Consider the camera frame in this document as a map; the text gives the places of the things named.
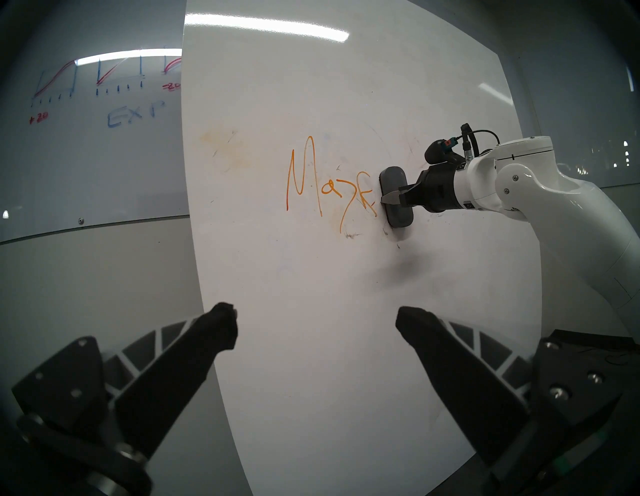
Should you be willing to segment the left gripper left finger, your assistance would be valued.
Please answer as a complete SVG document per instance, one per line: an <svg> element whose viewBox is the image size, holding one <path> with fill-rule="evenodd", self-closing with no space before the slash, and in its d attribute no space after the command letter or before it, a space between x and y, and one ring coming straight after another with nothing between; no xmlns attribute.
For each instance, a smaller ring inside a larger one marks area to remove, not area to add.
<svg viewBox="0 0 640 496"><path fill-rule="evenodd" d="M217 303L198 317L154 329L101 353L82 336L36 366L11 389L18 429L59 433L66 442L127 444L151 458L207 379L218 353L233 350L237 311Z"/></svg>

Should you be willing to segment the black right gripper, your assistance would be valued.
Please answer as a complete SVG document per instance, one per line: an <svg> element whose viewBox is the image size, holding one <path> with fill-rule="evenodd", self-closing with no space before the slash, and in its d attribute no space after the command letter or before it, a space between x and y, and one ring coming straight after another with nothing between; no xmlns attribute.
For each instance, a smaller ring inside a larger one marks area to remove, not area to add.
<svg viewBox="0 0 640 496"><path fill-rule="evenodd" d="M381 197L385 205L424 207L430 213L458 209L454 179L456 165L443 162L433 164L419 174L415 184L399 186Z"/></svg>

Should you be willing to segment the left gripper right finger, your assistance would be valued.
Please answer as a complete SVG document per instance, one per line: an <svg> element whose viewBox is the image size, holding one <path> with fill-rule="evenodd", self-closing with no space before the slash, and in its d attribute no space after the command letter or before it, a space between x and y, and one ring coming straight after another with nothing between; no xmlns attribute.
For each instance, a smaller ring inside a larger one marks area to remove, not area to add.
<svg viewBox="0 0 640 496"><path fill-rule="evenodd" d="M487 331L401 306L395 327L482 460L540 467L603 427L623 395L588 357L542 338L526 358Z"/></svg>

